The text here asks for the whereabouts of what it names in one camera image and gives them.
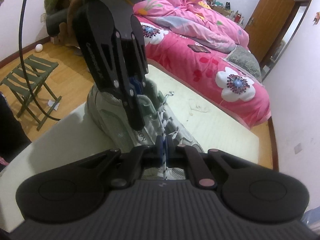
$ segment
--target gray pillow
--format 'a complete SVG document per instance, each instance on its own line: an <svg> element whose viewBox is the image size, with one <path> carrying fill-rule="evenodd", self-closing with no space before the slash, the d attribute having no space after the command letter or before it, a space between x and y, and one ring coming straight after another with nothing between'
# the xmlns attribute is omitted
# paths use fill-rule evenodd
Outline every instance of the gray pillow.
<svg viewBox="0 0 320 240"><path fill-rule="evenodd" d="M249 72L259 82L262 81L260 66L257 59L244 47L237 45L236 49L225 59Z"/></svg>

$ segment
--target baseboard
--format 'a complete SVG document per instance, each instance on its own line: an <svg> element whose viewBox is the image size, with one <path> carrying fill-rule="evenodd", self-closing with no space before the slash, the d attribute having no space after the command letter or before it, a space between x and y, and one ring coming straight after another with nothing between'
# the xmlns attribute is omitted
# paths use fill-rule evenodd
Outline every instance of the baseboard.
<svg viewBox="0 0 320 240"><path fill-rule="evenodd" d="M45 37L39 41L36 41L22 49L23 54L29 52L30 50L34 49L37 44L45 44L50 41L50 37ZM5 65L9 64L13 60L19 57L19 51L16 51L15 53L11 54L10 56L6 57L5 59L0 61L0 68L3 68Z"/></svg>
<svg viewBox="0 0 320 240"><path fill-rule="evenodd" d="M273 127L272 117L268 120L270 140L271 140L271 152L272 152L272 167L274 171L279 171L279 158L278 158L278 148L276 142L275 129Z"/></svg>

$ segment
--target bed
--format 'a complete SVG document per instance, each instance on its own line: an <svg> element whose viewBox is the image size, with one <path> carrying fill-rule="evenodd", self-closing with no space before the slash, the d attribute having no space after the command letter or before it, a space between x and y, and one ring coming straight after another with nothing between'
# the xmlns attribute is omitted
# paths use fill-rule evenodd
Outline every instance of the bed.
<svg viewBox="0 0 320 240"><path fill-rule="evenodd" d="M249 36L240 26L205 0L146 0L134 6L134 13L143 28L149 64L247 128L270 117L269 96L260 79L228 60L239 47L250 54Z"/></svg>

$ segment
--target door handle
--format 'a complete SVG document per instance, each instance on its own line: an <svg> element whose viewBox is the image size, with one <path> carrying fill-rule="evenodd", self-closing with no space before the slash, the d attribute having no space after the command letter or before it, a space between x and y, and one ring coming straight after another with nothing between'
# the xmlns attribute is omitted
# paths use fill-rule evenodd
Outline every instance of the door handle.
<svg viewBox="0 0 320 240"><path fill-rule="evenodd" d="M254 20L254 18L253 18L253 17L252 17L252 18L250 18L250 20L249 20L249 22L248 22L248 26L250 26L250 25L252 24L253 20Z"/></svg>

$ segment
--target wooden floor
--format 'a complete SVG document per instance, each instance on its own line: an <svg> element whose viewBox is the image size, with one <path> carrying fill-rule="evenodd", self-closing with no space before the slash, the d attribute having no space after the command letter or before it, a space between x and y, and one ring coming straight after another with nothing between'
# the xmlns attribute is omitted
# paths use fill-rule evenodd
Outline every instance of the wooden floor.
<svg viewBox="0 0 320 240"><path fill-rule="evenodd" d="M87 66L83 57L76 56L73 49L69 47L53 45L52 43L44 44L42 52L36 53L35 51L30 51L24 54L24 57L27 57L30 54L59 63L59 66L50 74L46 81L57 97L62 96L58 111L53 111L51 116L63 118L86 101L87 94L93 84L93 79L90 73L86 70ZM19 63L20 60L16 59L1 68L0 81ZM2 85L0 87L0 91L5 95L13 113L16 115L21 108L21 104L7 86ZM45 88L42 88L38 94L38 101L46 111L49 109L47 106L49 99L52 99L50 94ZM34 103L30 104L30 108L36 116L40 119L43 118L44 115ZM18 120L31 141L36 140L41 136L41 134L56 123L54 120L47 119L40 131L37 131L37 122L29 113L25 112ZM254 127L252 132L260 139L259 164L272 168L271 141L268 123L266 122Z"/></svg>

